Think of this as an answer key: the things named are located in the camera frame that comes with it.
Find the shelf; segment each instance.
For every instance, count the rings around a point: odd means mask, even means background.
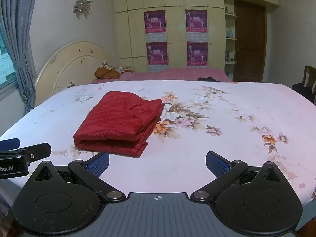
[[[237,18],[237,16],[236,16],[236,15],[234,15],[234,14],[225,13],[225,15],[227,15],[227,16],[232,16],[232,17]]]

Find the wall lamp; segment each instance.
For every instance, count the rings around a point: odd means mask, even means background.
[[[76,2],[76,6],[73,7],[73,12],[83,12],[84,10],[89,11],[90,10],[90,3],[92,3],[92,0],[78,0]]]

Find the floral bedsheet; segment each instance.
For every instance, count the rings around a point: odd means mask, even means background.
[[[48,142],[49,160],[67,165],[91,158],[78,150],[73,134],[108,91],[133,92],[165,104],[140,158],[110,155],[101,179],[129,192],[187,192],[215,179],[205,156],[215,151],[250,166],[275,162],[302,204],[316,198],[316,107],[283,85],[236,82],[128,81],[77,86],[36,107],[0,139],[19,138],[21,146]],[[39,162],[32,163],[30,173]],[[9,182],[21,188],[28,177]],[[15,194],[0,193],[8,203]]]

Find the bed headboard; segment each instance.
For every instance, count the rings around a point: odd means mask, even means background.
[[[109,53],[95,43],[78,41],[64,46],[49,59],[36,79],[35,106],[65,89],[70,82],[91,84],[94,72],[104,60],[116,66]]]

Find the folded red jacket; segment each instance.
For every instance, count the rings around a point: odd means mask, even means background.
[[[162,110],[160,99],[147,101],[129,92],[108,92],[74,134],[75,146],[139,157]]]

